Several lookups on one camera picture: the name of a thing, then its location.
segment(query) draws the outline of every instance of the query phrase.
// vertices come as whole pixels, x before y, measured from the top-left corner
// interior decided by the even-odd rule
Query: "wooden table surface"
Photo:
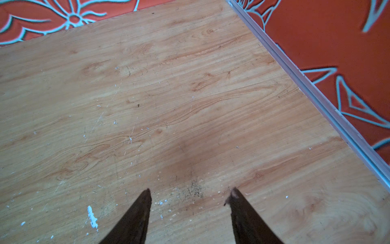
[[[147,243],[234,243],[234,186],[285,243],[390,242],[388,192],[222,0],[0,60],[0,243],[98,243],[146,188]]]

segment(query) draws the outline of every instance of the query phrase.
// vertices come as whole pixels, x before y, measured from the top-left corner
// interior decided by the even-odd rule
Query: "orange patterned fabric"
[[[388,0],[237,0],[390,164]]]
[[[0,45],[28,40],[171,0],[0,0]]]

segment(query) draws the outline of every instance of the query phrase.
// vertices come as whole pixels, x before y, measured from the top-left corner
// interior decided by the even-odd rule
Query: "metal edge trim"
[[[348,146],[362,159],[363,163],[375,174],[378,180],[390,192],[390,167],[372,149],[355,127],[339,110],[312,84],[298,67],[283,53],[273,40],[234,0],[226,0],[255,37],[279,63],[284,71],[297,84],[299,89],[310,99],[317,110],[330,122]]]

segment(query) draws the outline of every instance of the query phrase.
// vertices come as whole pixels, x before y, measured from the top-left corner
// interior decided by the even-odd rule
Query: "white paint fleck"
[[[89,219],[91,220],[91,226],[92,226],[92,228],[96,228],[96,229],[97,229],[98,225],[97,225],[96,221],[97,221],[98,219],[95,218],[94,213],[92,212],[92,207],[91,207],[91,206],[88,206],[87,210],[88,210],[88,217],[89,217]]]

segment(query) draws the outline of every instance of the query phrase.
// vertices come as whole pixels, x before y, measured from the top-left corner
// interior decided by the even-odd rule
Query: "wooden board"
[[[234,186],[285,243],[390,242],[388,192],[224,1],[0,60],[1,243],[98,243],[146,188],[147,243],[234,243]]]

